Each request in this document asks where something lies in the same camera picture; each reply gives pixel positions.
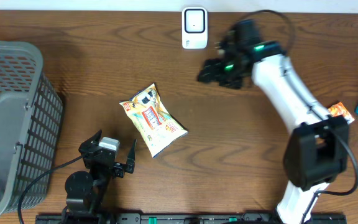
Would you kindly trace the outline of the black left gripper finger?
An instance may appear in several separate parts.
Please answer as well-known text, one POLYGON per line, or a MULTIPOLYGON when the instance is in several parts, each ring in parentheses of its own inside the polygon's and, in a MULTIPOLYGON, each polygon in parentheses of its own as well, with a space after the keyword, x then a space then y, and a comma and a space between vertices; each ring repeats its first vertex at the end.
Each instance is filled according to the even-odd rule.
POLYGON ((127 173, 133 173, 135 169, 135 147, 136 147, 136 140, 133 141, 131 149, 127 155, 127 161, 126 161, 127 173))
POLYGON ((93 152, 98 146, 99 140, 101 139, 102 130, 100 129, 95 135, 84 141, 79 146, 79 152, 93 152))

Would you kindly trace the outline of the yellow snack bag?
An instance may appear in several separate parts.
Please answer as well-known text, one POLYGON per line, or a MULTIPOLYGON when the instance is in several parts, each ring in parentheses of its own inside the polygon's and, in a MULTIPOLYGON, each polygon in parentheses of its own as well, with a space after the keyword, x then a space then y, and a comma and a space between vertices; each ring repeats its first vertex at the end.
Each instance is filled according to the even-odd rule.
POLYGON ((121 101, 126 115, 140 132, 151 156, 156 157, 188 131, 167 111, 154 84, 121 101))

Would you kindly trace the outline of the small orange white carton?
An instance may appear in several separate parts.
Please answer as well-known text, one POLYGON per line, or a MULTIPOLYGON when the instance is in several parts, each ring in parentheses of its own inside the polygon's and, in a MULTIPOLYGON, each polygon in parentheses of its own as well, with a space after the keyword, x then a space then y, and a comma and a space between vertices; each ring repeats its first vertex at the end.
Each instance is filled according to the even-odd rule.
POLYGON ((342 116, 348 124, 351 124, 355 121, 354 117, 351 115, 351 113, 347 110, 347 108, 343 105, 342 102, 333 104, 328 108, 328 111, 333 117, 342 116))

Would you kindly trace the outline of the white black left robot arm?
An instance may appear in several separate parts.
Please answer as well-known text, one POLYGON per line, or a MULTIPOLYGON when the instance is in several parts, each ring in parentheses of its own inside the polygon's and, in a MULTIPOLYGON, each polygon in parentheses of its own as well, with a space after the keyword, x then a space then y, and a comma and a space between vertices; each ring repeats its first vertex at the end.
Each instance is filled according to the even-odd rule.
POLYGON ((120 142, 103 137, 101 130, 81 143, 78 150, 87 170, 72 173, 65 182, 68 209, 73 213, 98 212, 110 181, 134 172, 136 144, 133 140, 126 162, 120 163, 116 161, 120 142))

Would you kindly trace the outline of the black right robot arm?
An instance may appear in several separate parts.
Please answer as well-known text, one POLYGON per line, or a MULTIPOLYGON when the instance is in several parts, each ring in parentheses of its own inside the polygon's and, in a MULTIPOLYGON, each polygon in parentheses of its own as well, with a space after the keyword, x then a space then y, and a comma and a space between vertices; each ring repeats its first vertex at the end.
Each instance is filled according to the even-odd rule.
POLYGON ((283 157, 288 184, 275 209, 277 221, 308 221, 316 195, 346 170, 347 121, 333 117, 311 94, 287 51, 277 41, 264 41, 252 19, 235 23, 220 41, 219 51, 219 58, 204 62, 198 81, 240 89, 243 79, 250 77, 266 94, 290 134, 283 157))

